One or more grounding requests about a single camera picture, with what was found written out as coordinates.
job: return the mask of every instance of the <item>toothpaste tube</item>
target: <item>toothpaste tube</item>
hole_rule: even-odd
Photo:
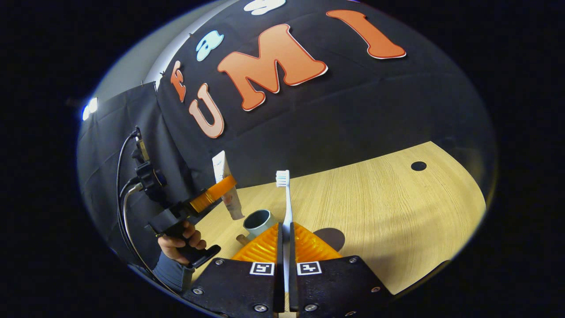
[[[216,183],[232,174],[229,171],[228,161],[225,158],[225,151],[214,156],[214,158],[212,158],[212,164],[214,165],[214,177],[216,178]],[[241,214],[241,202],[240,198],[237,196],[237,190],[235,187],[226,192],[221,199],[224,201],[225,207],[228,209],[233,220],[239,220],[244,217],[244,215]]]

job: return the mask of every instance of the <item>gray sleeve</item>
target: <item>gray sleeve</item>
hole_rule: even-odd
[[[161,252],[153,273],[172,290],[183,293],[190,287],[194,267],[181,265]]]

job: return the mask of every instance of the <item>toothbrush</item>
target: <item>toothbrush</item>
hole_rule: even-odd
[[[290,224],[292,223],[292,206],[290,205],[290,172],[277,171],[277,187],[286,187],[286,213],[282,223],[282,256],[284,270],[284,290],[288,293],[289,263],[290,263]]]

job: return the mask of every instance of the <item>person's hand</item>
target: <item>person's hand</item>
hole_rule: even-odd
[[[202,234],[200,231],[197,231],[194,225],[190,224],[188,221],[184,221],[182,223],[186,229],[183,232],[183,236],[189,239],[188,245],[195,247],[198,250],[202,250],[206,248],[206,241],[200,239]],[[168,237],[166,235],[160,237],[157,242],[159,246],[161,246],[161,250],[163,253],[170,259],[182,264],[182,265],[189,265],[190,262],[177,250],[177,247],[183,247],[186,245],[184,240],[180,238],[173,238]]]

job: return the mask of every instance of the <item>wooden table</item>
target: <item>wooden table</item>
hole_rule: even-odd
[[[416,161],[427,168],[413,170]],[[272,174],[272,183],[237,190],[244,215],[268,209],[284,219],[285,188],[275,186],[275,171]],[[431,141],[291,178],[290,191],[294,221],[312,232],[326,227],[342,231],[345,245],[339,253],[359,255],[392,294],[452,259],[475,232],[486,208],[471,175]],[[242,247],[236,236],[248,234],[243,221],[233,221],[220,204],[197,229],[209,246],[221,246],[216,257],[230,259]]]

